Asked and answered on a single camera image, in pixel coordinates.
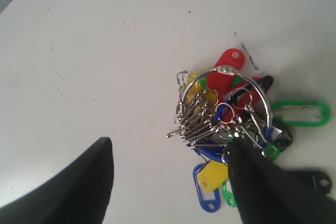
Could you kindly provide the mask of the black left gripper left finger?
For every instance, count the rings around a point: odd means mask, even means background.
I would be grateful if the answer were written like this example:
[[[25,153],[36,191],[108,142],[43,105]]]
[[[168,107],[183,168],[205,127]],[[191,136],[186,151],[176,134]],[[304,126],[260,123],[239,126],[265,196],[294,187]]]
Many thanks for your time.
[[[1,223],[103,223],[113,181],[112,141],[101,137],[53,178],[1,207]]]

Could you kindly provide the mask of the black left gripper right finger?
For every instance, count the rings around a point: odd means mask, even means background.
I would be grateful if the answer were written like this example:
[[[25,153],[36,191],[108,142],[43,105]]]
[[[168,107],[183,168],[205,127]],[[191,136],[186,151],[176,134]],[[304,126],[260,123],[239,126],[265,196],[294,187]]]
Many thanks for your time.
[[[243,139],[230,143],[228,168],[242,223],[335,223],[324,171],[284,170]]]

